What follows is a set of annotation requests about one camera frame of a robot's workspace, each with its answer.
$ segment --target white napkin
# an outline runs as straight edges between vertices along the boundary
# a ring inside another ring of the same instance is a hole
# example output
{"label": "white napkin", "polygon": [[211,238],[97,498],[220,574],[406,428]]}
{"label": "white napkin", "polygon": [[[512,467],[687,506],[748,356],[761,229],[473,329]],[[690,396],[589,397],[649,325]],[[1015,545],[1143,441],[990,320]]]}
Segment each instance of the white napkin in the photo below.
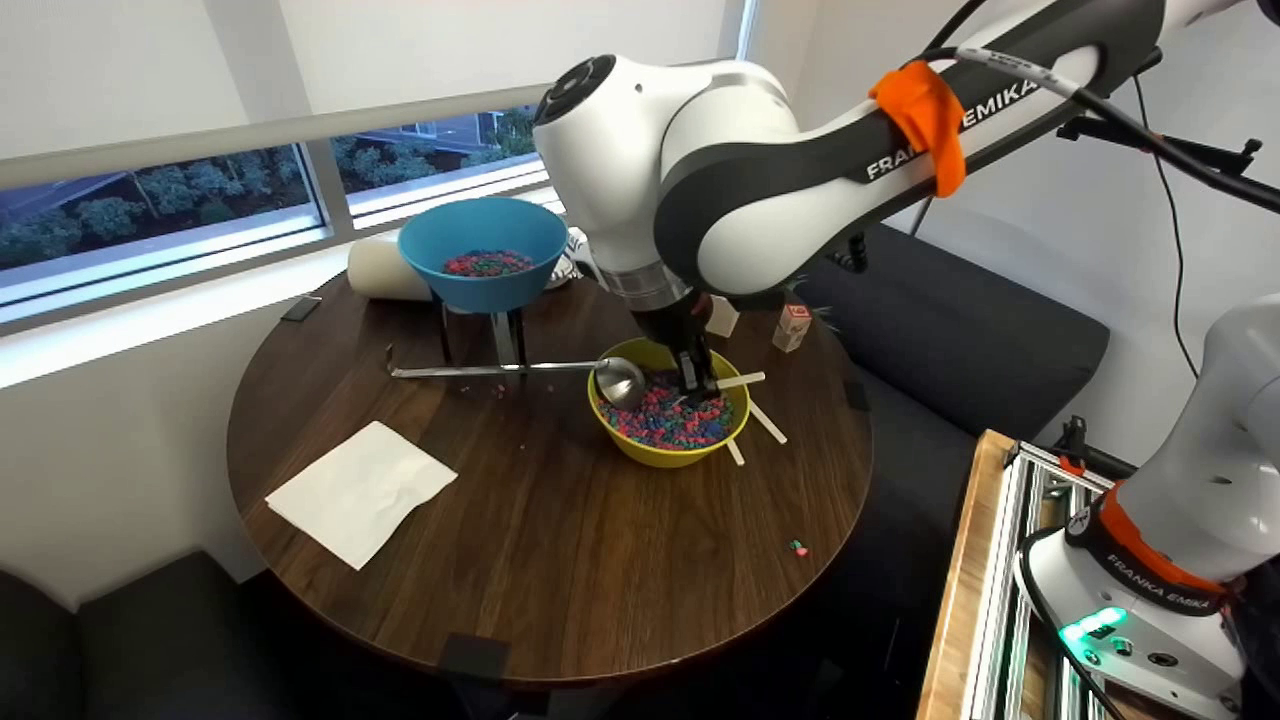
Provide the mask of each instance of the white napkin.
{"label": "white napkin", "polygon": [[356,570],[410,510],[457,473],[381,423],[370,423],[266,496],[266,505]]}

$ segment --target robotic arm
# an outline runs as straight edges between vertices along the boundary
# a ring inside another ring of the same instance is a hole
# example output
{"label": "robotic arm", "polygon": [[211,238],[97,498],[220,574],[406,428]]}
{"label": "robotic arm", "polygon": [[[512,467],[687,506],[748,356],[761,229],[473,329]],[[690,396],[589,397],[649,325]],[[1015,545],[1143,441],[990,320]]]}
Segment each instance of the robotic arm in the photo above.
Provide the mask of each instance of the robotic arm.
{"label": "robotic arm", "polygon": [[[1238,0],[1042,0],[975,33],[982,46],[1108,95],[1162,37]],[[974,172],[1080,108],[983,65],[933,64],[965,109]],[[874,101],[800,132],[778,81],[742,61],[658,68],[584,60],[543,97],[534,142],[605,286],[667,345],[686,392],[713,392],[707,290],[767,291],[833,242],[931,195],[933,163]]]}

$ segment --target window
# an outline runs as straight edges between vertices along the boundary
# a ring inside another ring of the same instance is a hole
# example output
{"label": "window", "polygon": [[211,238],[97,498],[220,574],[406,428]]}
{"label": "window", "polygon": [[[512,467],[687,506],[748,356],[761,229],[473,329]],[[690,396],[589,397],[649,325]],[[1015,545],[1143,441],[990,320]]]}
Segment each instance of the window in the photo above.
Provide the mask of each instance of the window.
{"label": "window", "polygon": [[449,193],[547,181],[532,105],[344,135],[332,145],[357,228],[415,215]]}
{"label": "window", "polygon": [[292,145],[3,190],[0,322],[33,297],[320,225]]}

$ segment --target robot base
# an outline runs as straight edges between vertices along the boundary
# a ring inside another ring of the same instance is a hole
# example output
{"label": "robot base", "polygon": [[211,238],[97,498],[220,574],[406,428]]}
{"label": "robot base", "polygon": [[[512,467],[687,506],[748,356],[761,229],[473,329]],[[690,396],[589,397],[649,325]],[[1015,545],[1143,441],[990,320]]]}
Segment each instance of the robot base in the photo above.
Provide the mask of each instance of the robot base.
{"label": "robot base", "polygon": [[[1062,633],[1084,667],[1193,717],[1238,717],[1244,659],[1221,615],[1188,618],[1139,600],[1088,552],[1068,546],[1062,529],[1028,538],[1023,552],[1048,614],[1062,624],[1056,630],[1107,607],[1125,611],[1093,633]],[[1021,562],[1018,570],[1027,592]]]}

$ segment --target table top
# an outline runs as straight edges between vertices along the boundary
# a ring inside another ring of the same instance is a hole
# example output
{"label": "table top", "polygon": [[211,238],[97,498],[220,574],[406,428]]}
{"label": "table top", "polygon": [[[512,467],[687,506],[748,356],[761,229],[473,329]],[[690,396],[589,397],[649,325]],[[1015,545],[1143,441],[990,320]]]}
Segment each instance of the table top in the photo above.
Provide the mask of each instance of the table top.
{"label": "table top", "polygon": [[[506,657],[490,674],[516,685],[659,670],[786,607],[861,510],[869,416],[822,323],[791,354],[771,343],[777,311],[745,313],[731,340],[709,338],[740,372],[768,374],[751,397],[787,445],[753,420],[737,438],[745,466],[717,452],[659,470],[612,445],[584,374],[534,375],[502,397],[498,378],[393,379],[383,355],[392,342],[403,366],[443,364],[434,310],[367,301],[346,275],[316,293],[324,301],[301,323],[282,322],[241,379],[227,432],[232,493],[284,585],[411,665],[456,670],[460,647],[498,647]],[[534,363],[590,360],[639,334],[621,300],[586,281],[544,293],[525,324]],[[460,364],[494,361],[486,318],[451,315],[449,338]],[[356,571],[264,498],[372,420],[458,478]]]}
{"label": "table top", "polygon": [[[960,510],[956,543],[951,553],[951,568],[942,596],[942,607],[933,633],[933,648],[924,674],[916,720],[964,720],[965,684],[973,671],[970,652],[977,634],[978,614],[982,606],[982,584],[996,533],[996,514],[1000,503],[1005,459],[1014,448],[1014,441],[992,430],[978,438],[969,487]],[[1029,635],[1027,665],[1023,676],[1023,716],[1047,720],[1046,707],[1051,667],[1059,648],[1033,632]],[[1183,720],[1179,712],[1126,691],[1114,683],[1106,684],[1107,696],[1130,720]]]}

